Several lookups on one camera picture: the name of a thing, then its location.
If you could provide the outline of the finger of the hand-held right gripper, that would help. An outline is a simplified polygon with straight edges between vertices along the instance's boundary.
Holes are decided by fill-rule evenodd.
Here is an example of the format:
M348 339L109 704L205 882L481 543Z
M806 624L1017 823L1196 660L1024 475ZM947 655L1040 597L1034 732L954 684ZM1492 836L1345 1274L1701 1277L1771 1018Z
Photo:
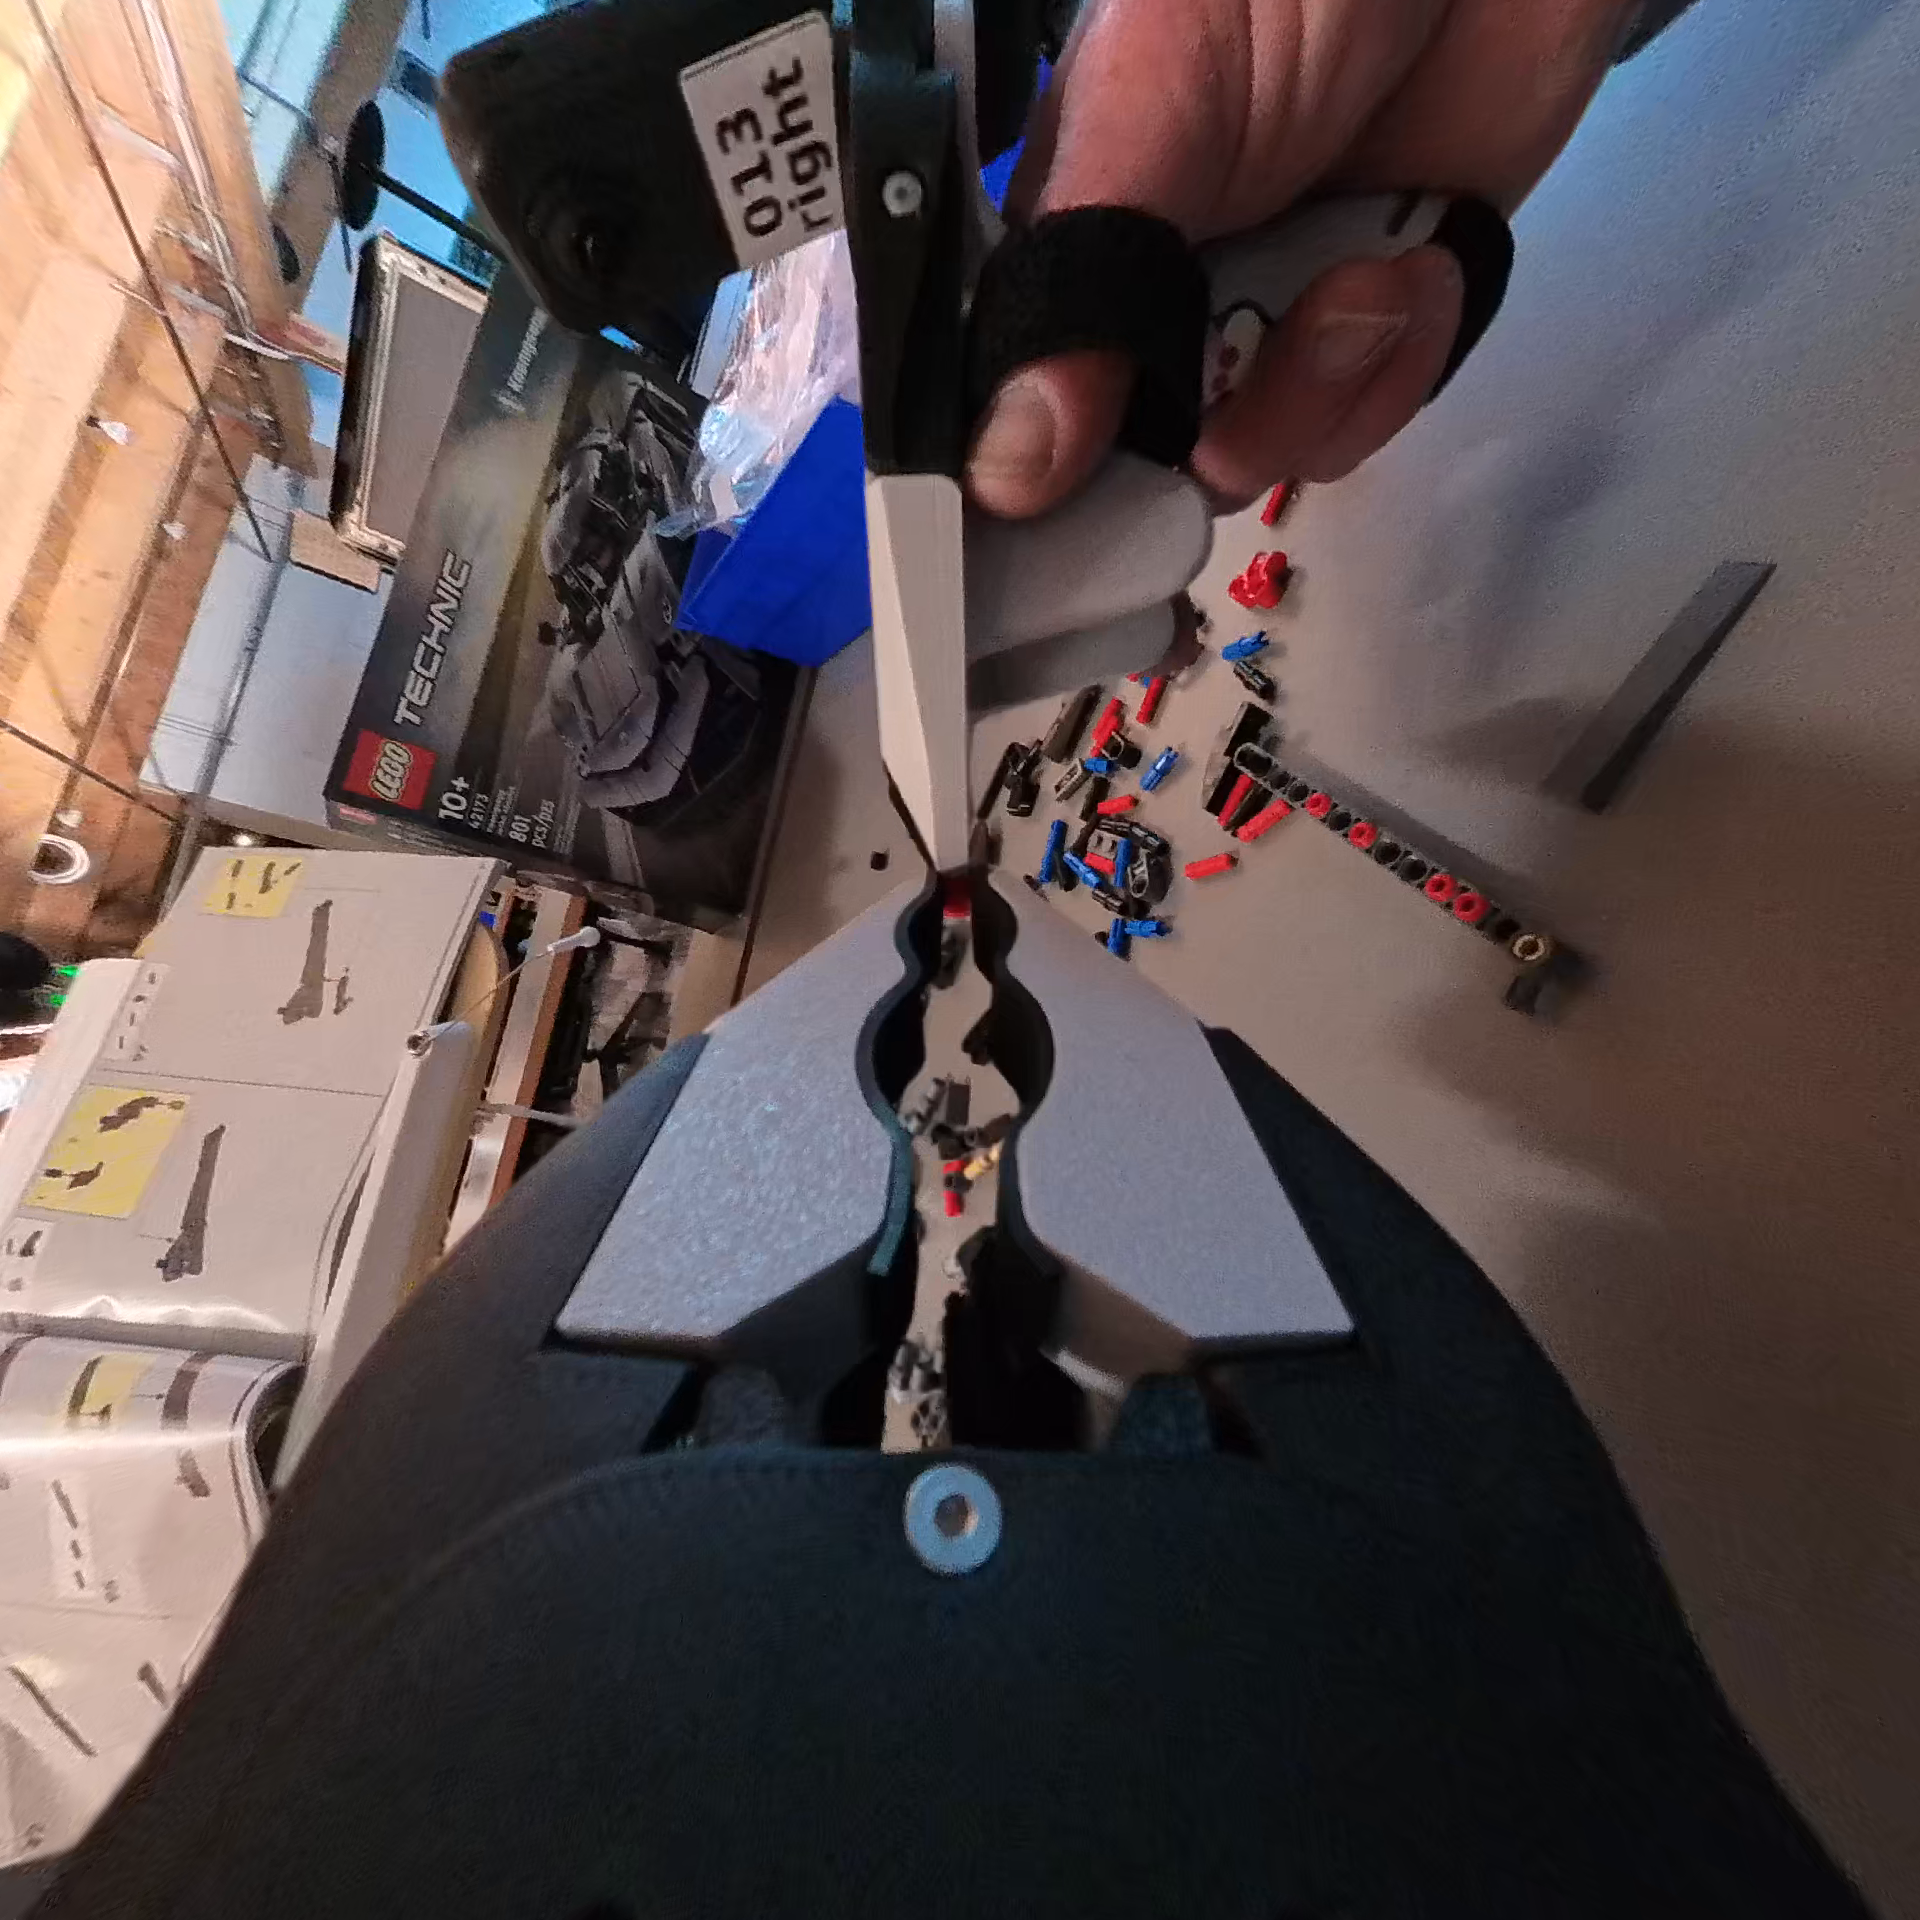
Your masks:
M964 500L941 472L867 478L881 759L929 863L970 862Z

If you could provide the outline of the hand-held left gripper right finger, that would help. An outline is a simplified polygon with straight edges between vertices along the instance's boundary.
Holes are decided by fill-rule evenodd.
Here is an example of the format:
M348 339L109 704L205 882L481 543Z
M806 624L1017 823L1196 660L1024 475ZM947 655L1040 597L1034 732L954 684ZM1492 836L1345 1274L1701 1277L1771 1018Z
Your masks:
M1347 1343L1355 1323L1206 1028L1019 882L972 877L1017 1100L997 1229L1040 1347L1115 1382Z

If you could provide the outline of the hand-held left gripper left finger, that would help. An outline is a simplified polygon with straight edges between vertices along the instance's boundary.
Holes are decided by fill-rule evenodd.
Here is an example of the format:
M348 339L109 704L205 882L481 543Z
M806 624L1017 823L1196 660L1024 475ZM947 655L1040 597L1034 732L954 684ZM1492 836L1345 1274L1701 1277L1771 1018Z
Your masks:
M875 1352L945 899L913 880L717 1018L557 1317L625 1352Z

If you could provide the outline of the long black lego beam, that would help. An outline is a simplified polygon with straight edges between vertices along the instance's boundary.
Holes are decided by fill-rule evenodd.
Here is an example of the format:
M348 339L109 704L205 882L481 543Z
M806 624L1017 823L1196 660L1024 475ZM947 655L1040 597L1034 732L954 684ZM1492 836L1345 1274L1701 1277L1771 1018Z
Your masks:
M1597 975L1596 962L1525 880L1292 749L1278 715L1261 702L1242 702L1217 734L1202 792L1205 813L1232 848L1250 848L1292 821L1313 823L1478 944L1498 948L1508 965L1504 1005L1512 1013L1545 1019Z

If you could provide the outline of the scattered small lego pieces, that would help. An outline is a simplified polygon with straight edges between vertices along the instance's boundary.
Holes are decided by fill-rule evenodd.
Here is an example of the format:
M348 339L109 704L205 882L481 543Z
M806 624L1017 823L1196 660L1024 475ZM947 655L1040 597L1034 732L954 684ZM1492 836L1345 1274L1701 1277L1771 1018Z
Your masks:
M1049 519L1026 526L964 522L970 726L974 709L1019 700L1019 691L1002 691L1003 676L1035 682L1038 691L1067 687L1158 651L1170 636L1169 598L1188 584L1212 542L1206 512L1176 502L1176 491L1169 472L1124 458L1099 475L1091 500ZM972 784L970 796L974 830L988 806L976 803ZM1008 880L974 848L972 834L968 867L957 874ZM1051 828L1034 887L1008 882L1054 904L1097 954L1128 960L1134 946L1169 931L1158 904L1170 868L1173 852L1136 808L1093 812L1083 823ZM976 962L976 935L970 939ZM974 1059L997 1071L989 999L968 1042ZM1017 1093L1011 1093L1014 1110L1000 1134L994 1202L1002 1154L1017 1122ZM945 1332L949 1438L964 1450L1076 1445L1089 1422L1083 1389L1062 1368L1069 1358L1051 1358L1040 1347L1038 1286L1000 1235L997 1212L976 1245L968 1290L952 1307ZM1072 1360L1115 1400L1140 1381L1200 1382L1222 1363L1188 1375L1115 1382Z

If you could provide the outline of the dark lego set box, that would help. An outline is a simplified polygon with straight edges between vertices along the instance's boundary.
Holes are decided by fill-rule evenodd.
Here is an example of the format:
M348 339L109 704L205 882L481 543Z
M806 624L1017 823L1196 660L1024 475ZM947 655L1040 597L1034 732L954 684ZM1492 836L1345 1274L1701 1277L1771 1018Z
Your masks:
M517 285L476 332L323 787L696 927L749 902L798 668L682 627L704 400Z

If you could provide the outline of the open lego instruction booklet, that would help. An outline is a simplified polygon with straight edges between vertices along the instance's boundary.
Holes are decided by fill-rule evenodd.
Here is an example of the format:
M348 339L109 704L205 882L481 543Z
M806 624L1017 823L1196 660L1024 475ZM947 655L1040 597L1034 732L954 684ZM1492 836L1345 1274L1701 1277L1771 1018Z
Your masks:
M440 1251L493 856L210 851L4 1125L2 1860L171 1717L272 1487Z

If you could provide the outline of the person's right hand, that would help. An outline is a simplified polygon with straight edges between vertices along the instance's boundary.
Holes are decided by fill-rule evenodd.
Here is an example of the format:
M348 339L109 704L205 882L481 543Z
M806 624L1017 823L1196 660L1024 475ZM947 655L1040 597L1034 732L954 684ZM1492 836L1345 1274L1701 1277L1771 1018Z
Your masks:
M1638 31L1622 2L1086 5L1032 111L1012 224L1136 207L1205 245L1322 191L1515 210ZM1188 470L1222 512L1336 482L1425 407L1460 325L1452 253L1342 260L1206 413Z

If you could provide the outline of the blue plastic bin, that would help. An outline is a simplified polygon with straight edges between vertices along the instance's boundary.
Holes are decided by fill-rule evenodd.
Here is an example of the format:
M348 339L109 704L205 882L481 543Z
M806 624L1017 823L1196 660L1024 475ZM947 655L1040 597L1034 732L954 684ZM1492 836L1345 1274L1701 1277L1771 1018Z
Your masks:
M858 405L829 398L760 504L696 534L675 624L819 668L873 624Z

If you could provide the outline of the brown wooden board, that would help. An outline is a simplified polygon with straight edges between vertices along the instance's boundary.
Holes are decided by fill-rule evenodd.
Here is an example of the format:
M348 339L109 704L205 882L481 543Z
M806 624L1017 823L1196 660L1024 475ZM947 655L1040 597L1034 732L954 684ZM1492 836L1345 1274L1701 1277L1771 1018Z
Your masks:
M568 946L586 931L581 895L521 880L514 899L529 909L525 944L497 997L500 1023L473 1110L465 1170L453 1190L443 1253L506 1198L521 1170L523 1148L539 1125L538 1091L546 1054L582 956L581 946Z

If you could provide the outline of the clear plastic bag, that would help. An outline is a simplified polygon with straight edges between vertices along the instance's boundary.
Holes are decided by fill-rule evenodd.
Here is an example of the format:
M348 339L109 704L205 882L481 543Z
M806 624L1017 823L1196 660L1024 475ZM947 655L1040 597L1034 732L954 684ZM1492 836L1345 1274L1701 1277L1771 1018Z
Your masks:
M686 534L747 519L829 400L860 402L858 288L835 231L721 282L691 364L704 398Z

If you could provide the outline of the grey framed panel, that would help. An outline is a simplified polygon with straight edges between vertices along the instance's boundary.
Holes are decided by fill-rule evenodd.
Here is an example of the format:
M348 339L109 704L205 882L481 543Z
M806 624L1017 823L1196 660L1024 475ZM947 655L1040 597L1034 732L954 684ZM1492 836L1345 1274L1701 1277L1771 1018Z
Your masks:
M357 256L326 519L390 570L414 527L489 291L373 234Z

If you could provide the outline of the dark grey flat strip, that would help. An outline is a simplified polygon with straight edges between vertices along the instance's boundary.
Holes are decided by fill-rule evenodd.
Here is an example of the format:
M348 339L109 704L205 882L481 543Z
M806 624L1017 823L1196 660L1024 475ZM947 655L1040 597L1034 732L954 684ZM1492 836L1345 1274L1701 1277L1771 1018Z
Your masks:
M1545 796L1589 813L1617 805L1776 570L1774 560L1717 564L1573 736Z

